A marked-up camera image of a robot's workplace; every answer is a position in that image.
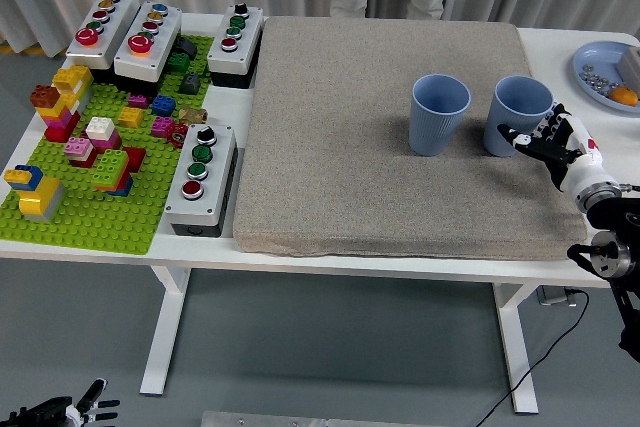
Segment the white table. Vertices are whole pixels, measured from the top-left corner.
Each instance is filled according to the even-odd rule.
[[[212,36],[221,17],[184,14],[182,31]],[[631,138],[631,132],[637,132],[640,127],[640,117],[623,118],[601,106],[580,89],[569,70],[574,52],[588,42],[614,40],[639,45],[638,40],[627,34],[616,33],[539,29],[519,29],[519,32],[533,75],[551,89],[556,100],[563,102],[568,110],[581,118],[600,146],[605,168],[621,182],[640,184],[640,160],[634,155],[638,146],[632,143]],[[231,125],[236,132],[240,151],[237,173],[242,167],[252,98],[252,90],[210,86],[204,101],[209,122]],[[619,129],[621,121],[624,121],[624,129]],[[9,167],[28,160],[44,128],[44,122],[35,115],[8,163]],[[540,285],[608,287],[608,283],[583,271],[569,260],[498,262],[340,256],[292,258],[245,253],[239,250],[231,233],[238,178],[236,175],[220,238],[178,237],[163,218],[149,252],[143,256],[0,241],[0,257],[151,266],[166,289],[140,388],[141,393],[152,395],[161,395],[164,390],[189,274],[194,268],[491,283],[512,385],[529,368],[517,309],[520,302]],[[0,199],[4,199],[8,192],[9,186],[0,182]],[[513,400],[516,412],[538,412],[530,377],[516,390]]]

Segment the orange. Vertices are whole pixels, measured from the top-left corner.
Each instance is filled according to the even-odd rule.
[[[638,94],[628,87],[616,87],[609,92],[609,98],[620,104],[635,107],[638,104]]]

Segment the table leg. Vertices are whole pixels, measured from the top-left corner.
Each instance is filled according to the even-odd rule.
[[[151,269],[164,285],[165,293],[140,393],[162,395],[171,362],[173,344],[178,334],[178,325],[180,324],[184,298],[187,294],[191,269],[153,265]]]
[[[536,290],[537,284],[493,284],[502,345],[509,372],[509,384],[513,388],[529,370],[527,348],[522,335],[518,305]],[[512,394],[513,408],[518,414],[537,414],[538,403],[533,380],[528,376]]]

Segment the control box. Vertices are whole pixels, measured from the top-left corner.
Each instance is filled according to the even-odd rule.
[[[139,8],[139,0],[96,0],[67,49],[69,61],[109,69]]]
[[[180,9],[144,2],[116,52],[115,73],[158,82],[181,24]]]
[[[263,24],[261,8],[237,4],[227,9],[207,55],[214,85],[249,87]]]
[[[231,127],[189,126],[164,208],[177,235],[220,236],[237,156]]]

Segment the gray floor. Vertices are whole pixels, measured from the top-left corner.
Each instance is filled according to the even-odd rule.
[[[62,59],[0,56],[0,161]],[[611,294],[533,374],[540,407],[487,426],[637,426],[640,365],[617,347]],[[197,427],[206,410],[475,425],[507,390],[485,284],[292,274],[192,274],[165,395],[138,394],[163,289],[150,269],[0,259],[0,420],[97,377],[119,426]],[[521,306],[530,357],[580,314]]]

